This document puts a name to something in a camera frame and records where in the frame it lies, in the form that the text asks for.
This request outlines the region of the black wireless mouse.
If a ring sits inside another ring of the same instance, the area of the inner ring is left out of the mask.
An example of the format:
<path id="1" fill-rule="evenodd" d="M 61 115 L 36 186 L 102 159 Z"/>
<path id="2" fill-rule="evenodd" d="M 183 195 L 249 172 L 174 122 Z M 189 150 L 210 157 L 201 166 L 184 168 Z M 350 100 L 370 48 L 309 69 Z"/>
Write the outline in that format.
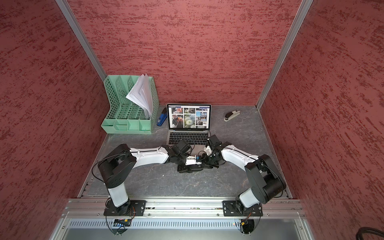
<path id="1" fill-rule="evenodd" d="M 188 166 L 179 165 L 177 168 L 177 171 L 179 173 L 193 173 L 193 172 L 200 172 L 202 170 L 203 170 L 203 167 L 201 165 L 188 165 Z"/>

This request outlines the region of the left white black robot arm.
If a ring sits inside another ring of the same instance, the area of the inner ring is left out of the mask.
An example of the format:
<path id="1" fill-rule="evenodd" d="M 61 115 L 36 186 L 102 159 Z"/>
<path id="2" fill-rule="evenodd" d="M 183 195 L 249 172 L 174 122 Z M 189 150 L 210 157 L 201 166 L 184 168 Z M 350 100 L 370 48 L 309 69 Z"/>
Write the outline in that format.
<path id="1" fill-rule="evenodd" d="M 131 149 L 126 144 L 116 147 L 96 163 L 110 196 L 104 215 L 109 217 L 136 214 L 125 186 L 125 181 L 134 168 L 167 163 L 184 166 L 192 150 L 193 147 L 185 140 L 172 146 L 162 145 L 151 149 Z"/>

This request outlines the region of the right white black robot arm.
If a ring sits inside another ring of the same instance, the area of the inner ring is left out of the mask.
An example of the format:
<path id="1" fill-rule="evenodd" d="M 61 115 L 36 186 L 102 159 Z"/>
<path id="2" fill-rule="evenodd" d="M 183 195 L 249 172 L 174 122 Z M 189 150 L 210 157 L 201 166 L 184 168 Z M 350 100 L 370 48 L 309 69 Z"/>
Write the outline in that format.
<path id="1" fill-rule="evenodd" d="M 205 150 L 205 166 L 218 167 L 219 163 L 224 161 L 245 171 L 250 188 L 236 197 L 235 209 L 239 214 L 245 214 L 252 207 L 266 204 L 283 193 L 287 187 L 277 166 L 268 155 L 251 155 L 229 142 L 222 143 L 215 135 L 208 138 Z"/>

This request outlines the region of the silver open laptop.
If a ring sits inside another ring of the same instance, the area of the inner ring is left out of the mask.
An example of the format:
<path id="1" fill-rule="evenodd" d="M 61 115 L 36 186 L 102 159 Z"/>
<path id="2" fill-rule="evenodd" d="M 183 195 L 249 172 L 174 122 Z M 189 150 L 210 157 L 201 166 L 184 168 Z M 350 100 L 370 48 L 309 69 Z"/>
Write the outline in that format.
<path id="1" fill-rule="evenodd" d="M 207 145 L 211 128 L 212 105 L 168 104 L 168 145 L 185 140 L 191 147 L 191 155 L 201 154 Z"/>

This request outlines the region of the blue stapler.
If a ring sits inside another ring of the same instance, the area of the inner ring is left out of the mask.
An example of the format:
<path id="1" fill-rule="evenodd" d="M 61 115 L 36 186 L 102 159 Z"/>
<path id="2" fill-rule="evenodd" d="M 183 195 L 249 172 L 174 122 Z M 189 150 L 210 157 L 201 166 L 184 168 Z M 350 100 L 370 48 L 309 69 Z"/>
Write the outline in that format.
<path id="1" fill-rule="evenodd" d="M 161 127 L 164 124 L 167 117 L 168 117 L 168 110 L 167 108 L 164 108 L 161 112 L 159 119 L 157 120 L 157 126 Z"/>

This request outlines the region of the beige black stapler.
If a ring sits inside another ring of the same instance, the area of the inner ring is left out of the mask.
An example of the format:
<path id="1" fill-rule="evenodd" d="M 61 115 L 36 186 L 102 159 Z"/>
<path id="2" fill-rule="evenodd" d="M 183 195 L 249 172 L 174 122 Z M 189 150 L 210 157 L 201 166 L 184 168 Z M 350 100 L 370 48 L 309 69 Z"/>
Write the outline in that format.
<path id="1" fill-rule="evenodd" d="M 234 111 L 228 112 L 225 114 L 224 121 L 228 122 L 233 118 L 237 117 L 240 113 L 241 113 L 240 110 L 234 110 Z"/>

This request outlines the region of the green plastic file organizer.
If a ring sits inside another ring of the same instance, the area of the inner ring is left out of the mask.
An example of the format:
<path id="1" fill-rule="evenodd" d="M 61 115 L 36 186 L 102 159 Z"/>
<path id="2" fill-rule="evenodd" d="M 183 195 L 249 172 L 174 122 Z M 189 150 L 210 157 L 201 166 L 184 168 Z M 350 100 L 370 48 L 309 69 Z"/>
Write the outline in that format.
<path id="1" fill-rule="evenodd" d="M 159 109 L 159 97 L 154 77 L 149 77 L 153 98 L 153 115 L 146 118 L 145 111 L 126 98 L 139 76 L 109 75 L 104 87 L 110 104 L 110 110 L 101 127 L 108 134 L 151 135 L 154 131 Z"/>

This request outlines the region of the white paper stack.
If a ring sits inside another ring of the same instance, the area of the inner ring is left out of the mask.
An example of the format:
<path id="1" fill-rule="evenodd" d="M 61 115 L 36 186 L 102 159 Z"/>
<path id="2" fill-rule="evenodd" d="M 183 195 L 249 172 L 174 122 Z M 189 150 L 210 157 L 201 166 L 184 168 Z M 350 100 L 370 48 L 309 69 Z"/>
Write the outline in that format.
<path id="1" fill-rule="evenodd" d="M 154 104 L 151 92 L 150 78 L 147 74 L 141 75 L 126 98 L 144 110 L 146 119 L 150 119 Z"/>

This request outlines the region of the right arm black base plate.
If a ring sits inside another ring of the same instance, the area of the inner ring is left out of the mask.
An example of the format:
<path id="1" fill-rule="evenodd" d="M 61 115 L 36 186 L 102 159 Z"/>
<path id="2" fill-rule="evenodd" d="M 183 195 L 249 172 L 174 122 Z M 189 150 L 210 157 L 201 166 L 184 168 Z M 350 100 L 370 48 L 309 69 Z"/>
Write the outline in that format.
<path id="1" fill-rule="evenodd" d="M 262 217 L 262 204 L 245 207 L 240 200 L 223 201 L 223 212 L 225 217 Z"/>

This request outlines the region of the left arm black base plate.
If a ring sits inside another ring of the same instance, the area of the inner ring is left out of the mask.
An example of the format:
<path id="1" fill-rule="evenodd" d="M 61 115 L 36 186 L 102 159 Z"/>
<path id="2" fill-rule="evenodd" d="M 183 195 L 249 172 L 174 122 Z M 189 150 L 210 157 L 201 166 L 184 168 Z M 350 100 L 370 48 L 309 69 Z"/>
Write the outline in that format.
<path id="1" fill-rule="evenodd" d="M 129 200 L 127 203 L 116 207 L 111 199 L 107 199 L 104 216 L 106 217 L 136 217 L 143 216 L 146 208 L 144 200 Z"/>

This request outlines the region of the aluminium front rail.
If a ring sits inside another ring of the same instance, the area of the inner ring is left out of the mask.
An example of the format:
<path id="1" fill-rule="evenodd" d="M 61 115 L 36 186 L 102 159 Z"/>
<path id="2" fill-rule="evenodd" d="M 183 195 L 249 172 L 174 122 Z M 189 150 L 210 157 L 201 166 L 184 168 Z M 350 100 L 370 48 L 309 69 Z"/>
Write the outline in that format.
<path id="1" fill-rule="evenodd" d="M 144 214 L 139 219 L 218 219 L 224 218 L 223 201 L 231 197 L 131 197 L 146 201 Z M 69 199 L 64 218 L 102 218 L 106 198 L 92 197 Z M 265 219 L 306 219 L 300 200 L 274 199 L 263 205 Z"/>

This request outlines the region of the left aluminium corner post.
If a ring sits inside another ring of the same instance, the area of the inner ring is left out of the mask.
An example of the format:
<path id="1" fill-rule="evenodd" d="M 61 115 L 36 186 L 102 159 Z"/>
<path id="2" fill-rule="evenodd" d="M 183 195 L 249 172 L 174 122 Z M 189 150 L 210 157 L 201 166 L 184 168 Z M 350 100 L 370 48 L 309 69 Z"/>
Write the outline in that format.
<path id="1" fill-rule="evenodd" d="M 65 19 L 67 20 L 68 24 L 70 25 L 76 38 L 78 39 L 81 46 L 83 47 L 85 53 L 87 54 L 93 67 L 95 68 L 96 72 L 98 73 L 100 79 L 104 82 L 105 78 L 107 77 L 107 74 L 106 74 L 104 68 L 102 67 L 99 59 L 97 58 L 97 55 L 95 54 L 94 50 L 92 49 L 91 44 L 89 43 L 89 41 L 88 41 L 85 33 L 83 32 L 79 22 L 77 21 L 75 14 L 73 13 L 68 1 L 55 0 L 55 2 L 59 6 L 62 14 L 64 15 Z"/>

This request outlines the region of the aluminium corner post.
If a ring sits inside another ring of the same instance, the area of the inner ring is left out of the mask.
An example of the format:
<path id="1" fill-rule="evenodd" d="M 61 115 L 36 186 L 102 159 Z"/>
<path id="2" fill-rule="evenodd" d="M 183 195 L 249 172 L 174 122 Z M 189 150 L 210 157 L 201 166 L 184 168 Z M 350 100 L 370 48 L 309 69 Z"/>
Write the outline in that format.
<path id="1" fill-rule="evenodd" d="M 85 53 L 87 54 L 93 67 L 95 68 L 96 72 L 98 73 L 100 79 L 104 82 L 105 78 L 107 77 L 107 74 L 106 74 L 104 68 L 102 67 L 99 59 L 97 58 L 97 55 L 95 54 L 94 50 L 92 49 L 91 44 L 89 43 L 89 41 L 88 41 L 85 33 L 83 32 L 79 22 L 77 21 L 75 14 L 73 13 L 68 1 L 55 0 L 55 2 L 59 6 L 62 14 L 64 15 L 65 19 L 67 20 L 68 24 L 70 25 L 76 38 L 78 39 L 81 46 L 83 47 Z"/>
<path id="2" fill-rule="evenodd" d="M 265 99 L 267 98 L 267 95 L 280 71 L 280 68 L 282 67 L 284 61 L 285 61 L 285 58 L 287 57 L 289 51 L 290 51 L 290 48 L 292 47 L 292 44 L 294 43 L 294 40 L 303 24 L 303 21 L 308 13 L 308 11 L 310 10 L 310 7 L 313 3 L 313 0 L 302 0 L 300 6 L 299 6 L 299 9 L 297 11 L 297 14 L 292 22 L 292 25 L 288 31 L 288 34 L 284 40 L 284 43 L 282 45 L 282 48 L 279 52 L 279 55 L 276 59 L 276 62 L 271 70 L 271 73 L 267 79 L 267 82 L 261 92 L 261 95 L 257 101 L 257 104 L 256 104 L 256 108 L 258 110 L 258 112 L 261 110 L 262 108 L 262 105 L 265 101 Z"/>

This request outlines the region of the right aluminium corner post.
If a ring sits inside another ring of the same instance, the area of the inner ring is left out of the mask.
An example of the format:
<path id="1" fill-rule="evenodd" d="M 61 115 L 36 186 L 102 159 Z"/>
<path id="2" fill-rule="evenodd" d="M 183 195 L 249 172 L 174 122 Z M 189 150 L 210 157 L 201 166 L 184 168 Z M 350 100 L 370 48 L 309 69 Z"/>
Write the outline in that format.
<path id="1" fill-rule="evenodd" d="M 290 51 L 290 48 L 292 47 L 292 44 L 294 43 L 294 40 L 303 24 L 303 21 L 308 13 L 308 11 L 310 10 L 310 7 L 313 3 L 313 0 L 302 0 L 300 6 L 299 6 L 299 9 L 297 11 L 297 14 L 292 22 L 292 25 L 288 31 L 288 34 L 284 40 L 284 43 L 282 45 L 282 48 L 279 52 L 279 55 L 276 59 L 276 62 L 271 70 L 271 73 L 267 79 L 267 82 L 261 92 L 261 95 L 257 101 L 257 104 L 256 104 L 256 108 L 258 110 L 258 112 L 261 110 L 262 108 L 262 105 L 265 101 L 265 99 L 267 98 L 267 95 L 280 71 L 280 68 L 282 67 L 284 61 L 285 61 L 285 58 L 287 57 L 289 51 Z"/>

